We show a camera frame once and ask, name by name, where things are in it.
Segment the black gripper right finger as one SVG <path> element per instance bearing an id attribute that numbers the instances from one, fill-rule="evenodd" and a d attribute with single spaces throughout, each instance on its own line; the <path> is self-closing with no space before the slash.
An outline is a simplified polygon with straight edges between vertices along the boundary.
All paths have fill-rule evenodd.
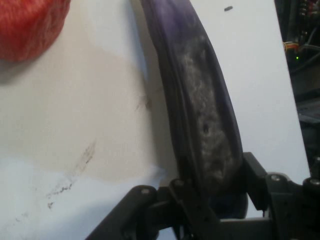
<path id="1" fill-rule="evenodd" d="M 228 240 L 318 240 L 320 181 L 294 183 L 285 174 L 268 173 L 251 152 L 243 154 L 245 190 L 259 218 L 223 219 Z"/>

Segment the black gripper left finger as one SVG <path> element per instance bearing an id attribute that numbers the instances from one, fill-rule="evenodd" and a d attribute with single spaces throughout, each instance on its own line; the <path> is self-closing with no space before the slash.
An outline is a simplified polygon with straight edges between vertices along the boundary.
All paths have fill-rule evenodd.
<path id="1" fill-rule="evenodd" d="M 177 240 L 223 240 L 220 220 L 189 181 L 155 189 L 133 187 L 88 235 L 89 240 L 156 240 L 172 229 Z"/>

